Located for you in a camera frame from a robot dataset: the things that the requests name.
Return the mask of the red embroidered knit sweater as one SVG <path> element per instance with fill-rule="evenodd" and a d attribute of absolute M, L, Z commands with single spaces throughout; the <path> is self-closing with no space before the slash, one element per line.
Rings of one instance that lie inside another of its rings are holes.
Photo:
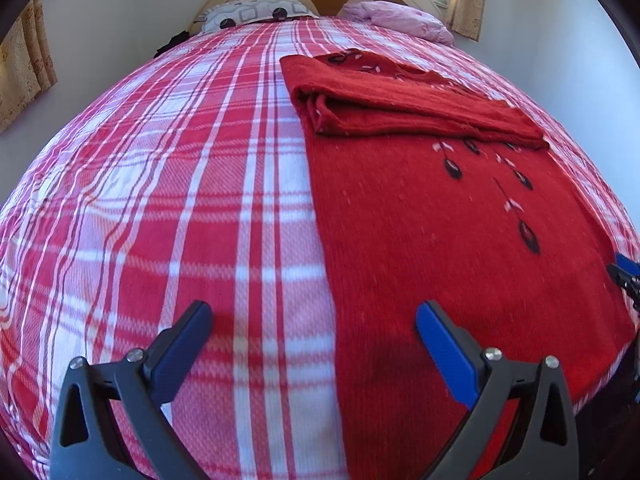
<path fill-rule="evenodd" d="M 434 300 L 483 347 L 556 356 L 573 402 L 634 340 L 614 245 L 525 113 L 368 51 L 282 58 L 336 311 L 349 475 L 415 479 L 464 408 L 416 333 Z"/>

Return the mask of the dark clothing beside pillow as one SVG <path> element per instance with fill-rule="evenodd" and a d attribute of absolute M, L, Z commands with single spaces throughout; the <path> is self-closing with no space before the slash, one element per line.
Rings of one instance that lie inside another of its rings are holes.
<path fill-rule="evenodd" d="M 182 32 L 179 32 L 177 35 L 172 36 L 167 44 L 163 44 L 161 47 L 159 47 L 155 54 L 154 54 L 154 58 L 158 58 L 160 55 L 170 51 L 171 49 L 173 49 L 174 47 L 177 47 L 178 44 L 183 44 L 184 42 L 186 42 L 186 40 L 190 39 L 190 34 L 187 30 L 183 30 Z"/>

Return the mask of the red plaid bed sheet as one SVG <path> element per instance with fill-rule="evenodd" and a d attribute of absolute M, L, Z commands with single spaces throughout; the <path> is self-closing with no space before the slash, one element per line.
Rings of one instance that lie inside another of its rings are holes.
<path fill-rule="evenodd" d="M 196 36 L 65 126 L 1 211 L 1 428 L 39 479 L 76 356 L 143 348 L 195 300 L 215 327 L 169 420 L 213 479 L 353 479 L 336 311 L 289 55 L 368 51 L 525 113 L 610 234 L 639 237 L 589 157 L 525 93 L 464 51 L 338 18 Z"/>

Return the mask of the pink pillow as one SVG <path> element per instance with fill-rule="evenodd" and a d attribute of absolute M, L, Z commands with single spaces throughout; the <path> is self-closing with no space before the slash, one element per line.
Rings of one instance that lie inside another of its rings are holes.
<path fill-rule="evenodd" d="M 454 45 L 454 35 L 439 18 L 412 6 L 378 0 L 352 2 L 345 3 L 337 16 L 356 23 L 403 32 L 447 47 Z"/>

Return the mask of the yellow left curtain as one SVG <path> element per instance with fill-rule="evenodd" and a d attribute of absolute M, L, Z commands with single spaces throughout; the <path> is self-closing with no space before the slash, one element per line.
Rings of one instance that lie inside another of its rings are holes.
<path fill-rule="evenodd" d="M 1 44 L 1 132 L 58 82 L 42 0 L 30 0 Z"/>

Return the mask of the white patterned pillow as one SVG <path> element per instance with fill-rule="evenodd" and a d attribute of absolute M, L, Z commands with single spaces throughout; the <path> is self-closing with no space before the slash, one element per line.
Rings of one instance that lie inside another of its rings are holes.
<path fill-rule="evenodd" d="M 233 0 L 211 6 L 194 20 L 202 34 L 262 22 L 318 18 L 298 0 Z"/>

